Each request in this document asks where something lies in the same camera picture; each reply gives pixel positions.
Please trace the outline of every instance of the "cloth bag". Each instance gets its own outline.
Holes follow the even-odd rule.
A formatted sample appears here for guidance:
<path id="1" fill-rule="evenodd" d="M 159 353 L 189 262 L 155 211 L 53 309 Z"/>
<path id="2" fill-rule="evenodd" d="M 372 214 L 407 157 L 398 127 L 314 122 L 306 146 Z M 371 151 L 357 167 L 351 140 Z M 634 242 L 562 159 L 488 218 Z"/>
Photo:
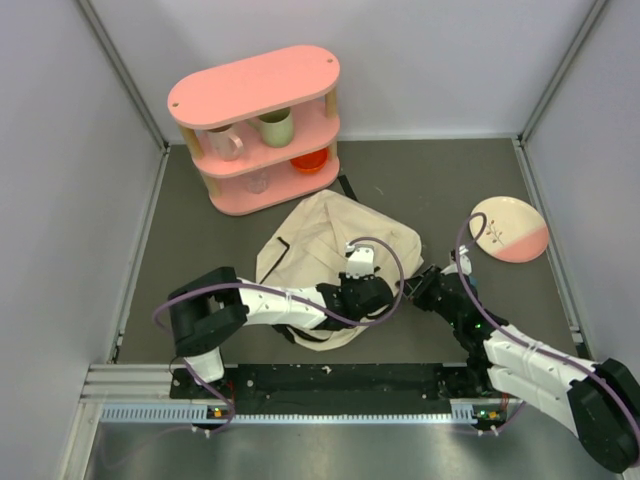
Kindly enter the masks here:
<path id="1" fill-rule="evenodd" d="M 422 265 L 422 242 L 414 230 L 343 195 L 323 190 L 300 202 L 262 248 L 256 262 L 256 280 L 291 288 L 318 283 L 339 285 L 338 273 L 346 268 L 345 246 L 362 236 L 376 237 L 390 245 L 407 278 Z M 380 267 L 377 275 L 397 294 L 400 273 L 393 257 L 381 245 L 370 243 L 375 251 L 375 266 Z M 299 329 L 319 341 L 307 340 L 294 329 L 287 329 L 296 343 L 324 351 L 348 344 L 366 328 L 337 332 Z"/>

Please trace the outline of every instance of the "white wall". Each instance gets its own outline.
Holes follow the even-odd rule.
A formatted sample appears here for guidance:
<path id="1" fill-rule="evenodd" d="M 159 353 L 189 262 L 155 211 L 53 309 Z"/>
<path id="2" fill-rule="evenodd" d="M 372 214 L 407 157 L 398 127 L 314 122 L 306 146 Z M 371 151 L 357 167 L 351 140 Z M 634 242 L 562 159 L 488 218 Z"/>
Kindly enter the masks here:
<path id="1" fill-rule="evenodd" d="M 640 378 L 640 2 L 611 2 L 530 152 L 598 357 Z"/>
<path id="2" fill-rule="evenodd" d="M 344 138 L 519 133 L 592 0 L 93 0 L 164 135 L 183 76 L 312 43 L 340 59 Z"/>
<path id="3" fill-rule="evenodd" d="M 0 478 L 50 479 L 159 162 L 70 0 L 0 15 Z"/>

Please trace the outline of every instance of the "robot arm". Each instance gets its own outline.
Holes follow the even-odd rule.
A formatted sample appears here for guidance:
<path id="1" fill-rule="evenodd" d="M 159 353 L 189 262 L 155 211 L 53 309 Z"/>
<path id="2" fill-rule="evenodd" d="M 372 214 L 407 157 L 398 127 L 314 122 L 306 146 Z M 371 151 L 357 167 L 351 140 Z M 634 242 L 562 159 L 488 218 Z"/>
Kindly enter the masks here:
<path id="1" fill-rule="evenodd" d="M 374 274 L 374 250 L 366 244 L 347 247 L 346 271 L 340 286 L 326 283 L 307 288 L 273 288 L 268 293 L 236 286 L 195 296 L 170 307 L 176 355 L 184 357 L 207 383 L 224 376 L 220 345 L 243 326 L 289 325 L 294 328 L 340 330 L 353 328 L 308 305 L 293 301 L 302 297 L 354 322 L 393 302 L 387 283 Z M 221 267 L 169 295 L 169 300 L 213 285 L 254 285 L 236 277 L 231 267 Z M 212 308 L 213 297 L 218 309 Z"/>
<path id="2" fill-rule="evenodd" d="M 468 277 L 471 262 L 466 249 L 460 253 L 462 273 Z M 176 355 L 185 357 L 203 381 L 210 383 L 224 376 L 219 346 L 243 326 L 285 324 L 337 330 L 350 326 L 331 319 L 327 312 L 357 322 L 389 308 L 393 295 L 385 281 L 375 276 L 373 248 L 356 245 L 347 255 L 340 286 L 319 284 L 266 293 L 238 279 L 233 268 L 222 267 L 176 290 L 170 300 L 192 294 L 170 307 Z M 212 285 L 220 290 L 197 293 Z M 432 266 L 409 279 L 403 293 L 415 306 L 438 313 L 451 325 L 454 337 L 469 353 L 469 382 L 478 393 L 495 390 L 522 398 L 563 424 L 597 462 L 613 472 L 622 472 L 636 461 L 639 446 L 632 425 L 602 386 L 585 374 L 588 371 L 606 381 L 637 422 L 640 386 L 624 365 L 612 359 L 599 364 L 574 358 L 489 313 L 501 327 L 494 328 L 472 303 L 453 262 L 445 269 Z M 292 301 L 292 295 L 321 308 Z M 209 303 L 211 296 L 217 310 Z M 555 358 L 542 355 L 541 350 L 552 352 Z"/>
<path id="3" fill-rule="evenodd" d="M 461 249 L 465 276 L 471 273 L 466 248 Z M 469 353 L 469 378 L 479 392 L 497 390 L 523 399 L 563 424 L 587 452 L 607 469 L 620 473 L 638 458 L 632 427 L 600 385 L 582 369 L 604 379 L 638 420 L 640 386 L 620 362 L 602 364 L 572 357 L 536 341 L 506 320 L 489 313 L 501 326 L 491 326 L 464 290 L 453 263 L 444 270 L 432 266 L 407 281 L 406 296 L 425 311 L 435 311 L 453 328 Z M 509 334 L 529 346 L 516 343 Z M 551 352 L 556 358 L 540 353 Z"/>

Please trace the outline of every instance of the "green mug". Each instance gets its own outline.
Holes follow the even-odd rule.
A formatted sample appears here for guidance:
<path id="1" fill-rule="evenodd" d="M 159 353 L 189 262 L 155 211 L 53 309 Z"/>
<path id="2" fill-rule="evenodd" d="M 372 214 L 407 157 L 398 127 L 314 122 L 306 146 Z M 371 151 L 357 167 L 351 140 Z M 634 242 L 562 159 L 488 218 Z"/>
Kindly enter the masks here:
<path id="1" fill-rule="evenodd" d="M 286 147 L 293 140 L 293 115 L 289 107 L 265 113 L 257 121 L 247 120 L 247 123 L 260 132 L 262 141 L 270 147 Z"/>

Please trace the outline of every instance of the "pink mug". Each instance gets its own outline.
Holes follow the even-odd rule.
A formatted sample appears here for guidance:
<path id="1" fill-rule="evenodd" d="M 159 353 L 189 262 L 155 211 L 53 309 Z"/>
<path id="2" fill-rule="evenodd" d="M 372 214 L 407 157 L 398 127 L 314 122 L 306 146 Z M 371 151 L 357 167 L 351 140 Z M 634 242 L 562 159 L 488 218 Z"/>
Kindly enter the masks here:
<path id="1" fill-rule="evenodd" d="M 233 125 L 207 130 L 207 137 L 211 147 L 223 160 L 235 160 L 244 153 L 244 145 L 233 130 Z"/>

